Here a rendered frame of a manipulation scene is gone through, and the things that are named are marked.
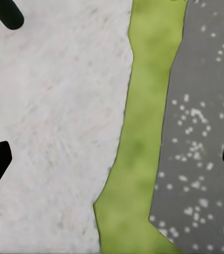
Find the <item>pesticide atomizer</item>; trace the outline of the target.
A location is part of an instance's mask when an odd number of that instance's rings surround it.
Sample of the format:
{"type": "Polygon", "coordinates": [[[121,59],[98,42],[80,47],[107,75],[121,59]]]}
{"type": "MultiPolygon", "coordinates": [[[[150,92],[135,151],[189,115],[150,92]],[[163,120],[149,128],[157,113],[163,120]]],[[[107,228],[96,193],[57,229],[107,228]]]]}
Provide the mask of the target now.
{"type": "Polygon", "coordinates": [[[0,0],[0,21],[9,29],[20,28],[24,15],[12,0],[0,0]]]}

